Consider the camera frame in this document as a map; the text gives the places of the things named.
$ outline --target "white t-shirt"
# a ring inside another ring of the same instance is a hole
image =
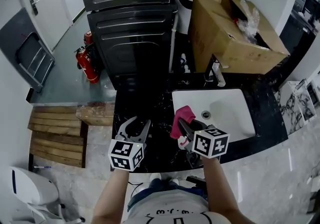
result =
[[[208,211],[201,196],[182,190],[155,192],[137,202],[123,224],[231,224],[221,214]]]

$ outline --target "chrome faucet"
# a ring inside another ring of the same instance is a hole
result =
[[[218,86],[224,87],[226,85],[226,81],[220,71],[219,66],[220,66],[220,62],[214,56],[212,56],[210,63],[208,65],[208,68],[204,73],[204,79],[205,79],[205,82],[213,82],[214,76],[215,76],[218,82]]]

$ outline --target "fire extinguisher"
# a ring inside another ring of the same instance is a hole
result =
[[[84,34],[83,42],[84,42],[84,45],[86,46],[91,45],[94,42],[91,30],[89,30],[87,33]]]
[[[90,81],[91,84],[99,82],[99,73],[95,70],[92,64],[91,56],[86,48],[81,46],[75,52],[75,58],[78,61],[78,68],[83,70],[86,78]]]

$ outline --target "wooden plank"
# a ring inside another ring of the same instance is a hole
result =
[[[37,113],[75,113],[77,106],[35,106],[32,111]]]
[[[68,144],[73,144],[73,145],[83,145],[84,144],[84,139],[81,137],[63,136],[63,135],[38,132],[38,131],[32,132],[32,138],[33,139],[43,139],[43,140],[52,141],[52,142],[68,143]]]
[[[48,154],[35,149],[30,149],[30,154],[38,156],[43,159],[47,159],[49,161],[57,162],[57,163],[68,165],[68,166],[74,166],[74,167],[80,167],[80,168],[85,167],[84,165],[82,165],[81,160],[75,160],[67,157],[57,156],[54,154]]]
[[[41,119],[31,118],[31,124],[45,125],[45,126],[60,126],[60,127],[73,127],[80,128],[81,120],[56,120],[56,119]]]
[[[79,120],[75,113],[37,113],[31,114],[32,118],[56,119],[56,120]]]
[[[112,126],[114,123],[114,117],[82,117],[88,126]]]
[[[38,145],[47,146],[50,148],[78,152],[78,153],[82,153],[84,150],[83,145],[73,145],[73,144],[55,142],[55,141],[41,139],[41,138],[32,138],[31,142]]]
[[[43,146],[43,145],[36,144],[33,141],[31,142],[30,149],[38,150],[38,151],[41,151],[41,152],[44,152],[47,154],[51,154],[51,155],[55,155],[58,157],[70,158],[70,159],[82,161],[82,155],[83,155],[82,153],[57,149],[57,148],[48,147],[48,146]]]
[[[95,106],[82,106],[76,110],[76,117],[90,126],[112,126],[115,104],[104,103]]]
[[[28,129],[32,131],[43,132],[43,133],[73,135],[73,136],[81,135],[80,128],[72,128],[72,127],[49,126],[49,125],[29,123]]]

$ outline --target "shoe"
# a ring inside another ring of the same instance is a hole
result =
[[[152,182],[154,179],[160,179],[160,180],[162,180],[161,174],[158,173],[158,172],[152,173],[151,176],[150,176],[150,182]]]
[[[169,182],[174,182],[175,184],[179,185],[179,180],[177,178],[172,178]]]

